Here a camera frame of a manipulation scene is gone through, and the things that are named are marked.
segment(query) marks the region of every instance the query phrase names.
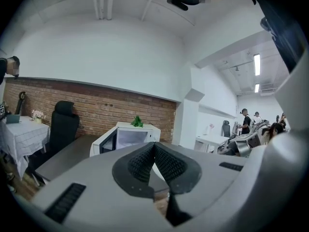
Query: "brick wall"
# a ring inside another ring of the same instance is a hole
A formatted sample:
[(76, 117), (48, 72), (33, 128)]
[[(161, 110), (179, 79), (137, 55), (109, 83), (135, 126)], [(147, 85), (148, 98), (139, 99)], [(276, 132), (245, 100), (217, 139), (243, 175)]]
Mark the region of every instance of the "brick wall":
[(132, 122), (139, 115), (145, 124), (161, 129), (161, 139), (172, 141), (176, 110), (172, 101), (85, 84), (7, 78), (3, 99), (13, 113), (21, 91), (26, 92), (21, 114), (31, 116), (33, 109), (42, 111), (46, 115), (43, 123), (48, 125), (58, 101), (74, 102), (74, 113), (80, 117), (77, 136), (101, 136), (118, 121)]

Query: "white appliance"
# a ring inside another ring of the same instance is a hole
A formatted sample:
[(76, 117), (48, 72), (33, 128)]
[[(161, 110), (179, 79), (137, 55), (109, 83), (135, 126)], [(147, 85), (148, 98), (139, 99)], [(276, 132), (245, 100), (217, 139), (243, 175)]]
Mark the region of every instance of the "white appliance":
[(144, 124), (141, 128), (130, 123), (117, 122), (115, 127), (92, 143), (90, 157), (131, 145), (159, 142), (160, 134), (161, 130), (153, 125)]

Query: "ceiling light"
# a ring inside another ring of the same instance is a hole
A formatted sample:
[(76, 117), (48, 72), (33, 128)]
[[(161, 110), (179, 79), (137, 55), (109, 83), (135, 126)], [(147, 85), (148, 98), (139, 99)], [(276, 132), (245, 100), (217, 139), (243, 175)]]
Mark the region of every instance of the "ceiling light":
[(259, 84), (255, 84), (255, 93), (258, 93), (260, 89), (260, 85)]
[(254, 65), (255, 65), (255, 75), (260, 75), (261, 73), (261, 58), (260, 55), (254, 55)]

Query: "table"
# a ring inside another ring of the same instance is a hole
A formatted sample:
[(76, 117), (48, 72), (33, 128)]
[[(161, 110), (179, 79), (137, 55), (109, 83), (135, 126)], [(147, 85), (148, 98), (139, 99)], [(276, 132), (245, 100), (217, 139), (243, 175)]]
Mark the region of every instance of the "table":
[(19, 123), (6, 124), (6, 119), (0, 122), (1, 149), (12, 156), (17, 164), (20, 179), (23, 178), (28, 163), (24, 157), (44, 148), (49, 141), (48, 125), (38, 124), (28, 116), (21, 116)]
[(225, 143), (224, 151), (227, 148), (227, 141), (229, 137), (223, 137), (219, 135), (202, 135), (196, 137), (196, 140), (205, 144), (205, 152), (208, 152), (209, 145), (214, 146), (214, 153), (218, 152), (218, 147)]
[(96, 136), (83, 135), (42, 164), (36, 171), (46, 182), (52, 181), (82, 160), (89, 158)]

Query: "flower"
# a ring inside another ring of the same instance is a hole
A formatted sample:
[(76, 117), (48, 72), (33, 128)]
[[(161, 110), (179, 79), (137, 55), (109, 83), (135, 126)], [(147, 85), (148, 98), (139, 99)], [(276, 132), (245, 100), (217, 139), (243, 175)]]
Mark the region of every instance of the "flower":
[(32, 110), (32, 118), (33, 119), (36, 119), (36, 118), (46, 118), (46, 116), (44, 116), (43, 112), (41, 112), (41, 111)]

